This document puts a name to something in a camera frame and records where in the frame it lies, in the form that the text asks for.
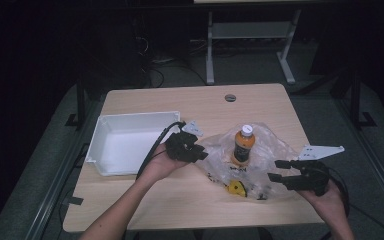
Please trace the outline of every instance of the person's right hand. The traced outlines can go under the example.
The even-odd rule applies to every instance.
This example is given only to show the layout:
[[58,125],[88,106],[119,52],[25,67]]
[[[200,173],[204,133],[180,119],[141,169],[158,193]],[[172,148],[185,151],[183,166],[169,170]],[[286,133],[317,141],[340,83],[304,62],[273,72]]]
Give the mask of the person's right hand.
[[338,186],[329,180],[326,193],[316,196],[313,191],[297,191],[316,210],[317,214],[332,230],[334,239],[354,239],[348,223],[344,202]]

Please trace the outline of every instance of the wooden tabletop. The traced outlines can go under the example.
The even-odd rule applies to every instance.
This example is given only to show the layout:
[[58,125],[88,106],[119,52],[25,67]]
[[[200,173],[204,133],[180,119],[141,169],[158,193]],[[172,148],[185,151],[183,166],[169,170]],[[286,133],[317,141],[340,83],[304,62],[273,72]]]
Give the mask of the wooden tabletop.
[[[235,102],[225,96],[233,94]],[[180,111],[182,121],[196,120],[204,137],[225,133],[236,124],[263,122],[281,140],[300,152],[307,137],[289,97],[280,84],[117,90],[108,93],[101,115]],[[84,231],[134,182],[135,176],[100,176],[84,164],[73,193],[64,230]],[[252,200],[212,183],[194,164],[176,170],[155,184],[141,202],[128,229],[188,229],[320,223],[300,196]]]

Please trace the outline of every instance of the clear plastic bag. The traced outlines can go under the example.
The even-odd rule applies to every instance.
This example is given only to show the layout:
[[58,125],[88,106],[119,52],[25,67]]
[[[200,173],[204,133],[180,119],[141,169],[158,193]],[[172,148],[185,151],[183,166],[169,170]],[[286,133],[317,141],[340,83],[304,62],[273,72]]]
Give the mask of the clear plastic bag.
[[215,135],[201,140],[198,144],[208,153],[203,161],[197,161],[200,168],[208,173],[208,178],[221,186],[228,187],[232,181],[242,183],[246,196],[258,200],[289,197],[294,194],[280,183],[269,180],[267,173],[283,176],[300,175],[296,169],[276,168],[276,160],[296,160],[298,153],[264,124],[252,123],[256,141],[249,155],[249,164],[239,167],[231,162],[235,148],[235,134],[244,124],[239,124],[225,134]]

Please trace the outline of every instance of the rectangular container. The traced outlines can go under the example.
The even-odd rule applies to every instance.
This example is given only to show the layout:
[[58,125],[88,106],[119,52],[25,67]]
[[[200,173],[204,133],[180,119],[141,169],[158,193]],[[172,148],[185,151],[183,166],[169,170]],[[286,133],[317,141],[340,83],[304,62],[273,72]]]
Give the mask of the rectangular container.
[[[180,112],[103,115],[98,118],[86,162],[102,176],[137,174],[143,160],[170,124],[180,121]],[[173,127],[162,142],[173,132]]]

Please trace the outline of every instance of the plastic bottle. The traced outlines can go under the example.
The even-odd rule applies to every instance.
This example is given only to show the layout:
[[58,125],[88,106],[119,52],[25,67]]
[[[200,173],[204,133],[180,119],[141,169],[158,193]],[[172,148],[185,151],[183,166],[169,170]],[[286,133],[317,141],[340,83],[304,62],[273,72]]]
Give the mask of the plastic bottle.
[[235,150],[232,155],[232,162],[240,167],[249,163],[249,153],[255,143],[252,126],[243,125],[241,131],[235,135]]

